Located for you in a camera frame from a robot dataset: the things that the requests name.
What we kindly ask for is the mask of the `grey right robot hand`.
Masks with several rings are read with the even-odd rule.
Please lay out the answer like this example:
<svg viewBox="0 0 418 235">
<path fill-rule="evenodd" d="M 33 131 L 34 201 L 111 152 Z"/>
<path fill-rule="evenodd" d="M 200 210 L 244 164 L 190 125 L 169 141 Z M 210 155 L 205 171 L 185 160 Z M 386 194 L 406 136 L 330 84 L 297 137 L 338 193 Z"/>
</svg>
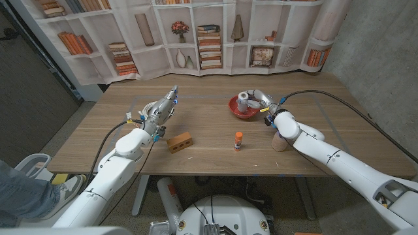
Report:
<svg viewBox="0 0 418 235">
<path fill-rule="evenodd" d="M 247 106 L 260 110 L 268 109 L 268 111 L 273 115 L 280 109 L 278 103 L 271 96 L 258 89 L 246 90 L 239 93 L 238 100 L 241 106 L 240 111 L 243 110 L 244 106 Z"/>
</svg>

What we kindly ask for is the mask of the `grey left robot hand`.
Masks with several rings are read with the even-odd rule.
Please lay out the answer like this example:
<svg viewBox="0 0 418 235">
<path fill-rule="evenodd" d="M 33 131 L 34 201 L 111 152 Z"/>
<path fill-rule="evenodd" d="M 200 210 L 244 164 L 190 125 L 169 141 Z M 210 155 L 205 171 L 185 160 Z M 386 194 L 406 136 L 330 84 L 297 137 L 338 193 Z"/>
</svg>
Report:
<svg viewBox="0 0 418 235">
<path fill-rule="evenodd" d="M 174 115 L 174 106 L 177 104 L 178 86 L 172 89 L 160 100 L 147 104 L 141 111 L 144 116 L 143 129 L 152 135 L 171 116 Z"/>
</svg>

